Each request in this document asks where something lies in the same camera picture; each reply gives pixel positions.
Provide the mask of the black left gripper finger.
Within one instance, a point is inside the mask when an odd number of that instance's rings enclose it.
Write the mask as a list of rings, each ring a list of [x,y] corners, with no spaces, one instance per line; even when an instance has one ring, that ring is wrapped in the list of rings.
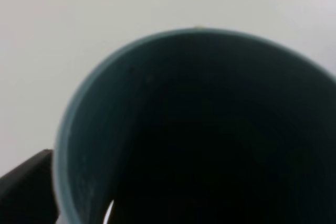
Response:
[[[55,223],[52,150],[43,150],[1,177],[1,223]]]

